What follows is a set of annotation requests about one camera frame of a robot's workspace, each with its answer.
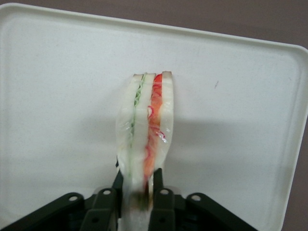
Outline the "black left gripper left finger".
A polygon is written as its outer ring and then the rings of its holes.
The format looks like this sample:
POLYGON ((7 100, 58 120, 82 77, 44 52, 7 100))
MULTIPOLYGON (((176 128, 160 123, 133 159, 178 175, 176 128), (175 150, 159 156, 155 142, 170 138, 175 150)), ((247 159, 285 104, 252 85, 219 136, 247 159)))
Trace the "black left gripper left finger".
POLYGON ((119 163, 110 188, 98 188, 84 198, 77 192, 67 193, 21 219, 5 226, 2 231, 116 231, 121 217, 123 176, 119 163))

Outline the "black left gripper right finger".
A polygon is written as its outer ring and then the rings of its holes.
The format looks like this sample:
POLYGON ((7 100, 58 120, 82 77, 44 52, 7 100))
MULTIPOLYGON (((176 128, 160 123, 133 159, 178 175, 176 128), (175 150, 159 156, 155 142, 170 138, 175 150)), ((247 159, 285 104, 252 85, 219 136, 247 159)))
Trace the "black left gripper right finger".
POLYGON ((256 228, 208 197, 195 192, 186 198, 164 187, 163 172, 154 172, 154 203, 149 231, 255 231, 256 228))

